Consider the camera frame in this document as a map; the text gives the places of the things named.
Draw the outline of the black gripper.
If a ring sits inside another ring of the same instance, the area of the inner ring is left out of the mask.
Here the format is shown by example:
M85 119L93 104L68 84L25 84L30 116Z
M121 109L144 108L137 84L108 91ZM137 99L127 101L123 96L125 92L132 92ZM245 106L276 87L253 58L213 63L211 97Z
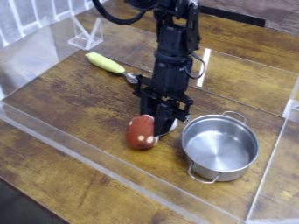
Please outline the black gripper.
M153 135L168 134L177 119L187 122L192 99L185 95L192 71L192 56L171 56L155 52L152 77L136 76L135 95L140 98L140 114L153 116Z

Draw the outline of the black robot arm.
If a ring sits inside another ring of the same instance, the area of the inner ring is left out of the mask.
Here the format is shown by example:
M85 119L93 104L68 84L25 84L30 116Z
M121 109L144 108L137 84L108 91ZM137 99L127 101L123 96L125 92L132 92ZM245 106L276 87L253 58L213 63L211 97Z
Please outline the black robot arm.
M139 75L135 95L140 97L140 113L153 117L153 134L171 131L173 122L189 119L193 100L185 95L192 79L192 57L199 49L197 0L127 0L140 11L153 11L157 49L153 73Z

